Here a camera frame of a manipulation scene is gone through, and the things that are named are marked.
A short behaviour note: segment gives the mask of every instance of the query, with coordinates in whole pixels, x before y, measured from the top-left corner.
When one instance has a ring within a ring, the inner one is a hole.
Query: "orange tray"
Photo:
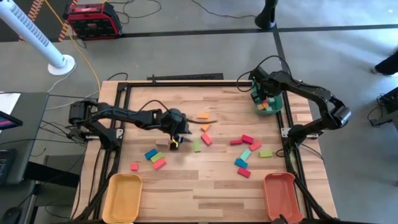
[[[268,174],[264,179],[264,198],[271,220],[282,214],[289,223],[303,219],[294,190],[294,175],[290,173]]]
[[[114,174],[109,180],[102,219],[106,223],[132,223],[138,216],[142,180],[136,174]]]

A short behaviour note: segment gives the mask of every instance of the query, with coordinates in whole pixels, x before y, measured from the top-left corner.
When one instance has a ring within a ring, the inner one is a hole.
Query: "green bowl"
[[[257,94],[256,88],[253,88],[251,91],[252,91],[252,94]],[[257,107],[257,105],[260,105],[262,102],[255,103],[254,109],[256,110],[256,113],[259,115],[273,115],[273,114],[278,113],[283,107],[282,96],[279,94],[273,98],[269,98],[269,101],[273,101],[272,99],[274,100],[274,102],[269,103],[270,110],[260,110]]]

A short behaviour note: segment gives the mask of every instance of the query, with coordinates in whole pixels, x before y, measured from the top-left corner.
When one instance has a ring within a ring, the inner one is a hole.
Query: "person's leg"
[[[398,52],[380,62],[374,69],[383,75],[393,75],[398,72]]]

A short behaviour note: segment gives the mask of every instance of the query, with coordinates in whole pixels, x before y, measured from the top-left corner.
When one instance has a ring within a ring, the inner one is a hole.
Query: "computer monitor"
[[[0,111],[0,130],[15,128],[23,124],[21,120]]]

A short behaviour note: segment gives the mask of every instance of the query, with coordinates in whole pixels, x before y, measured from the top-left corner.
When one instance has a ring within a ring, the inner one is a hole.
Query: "yellow tray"
[[[106,223],[132,223],[138,216],[142,180],[136,174],[114,174],[109,181],[102,219]]]

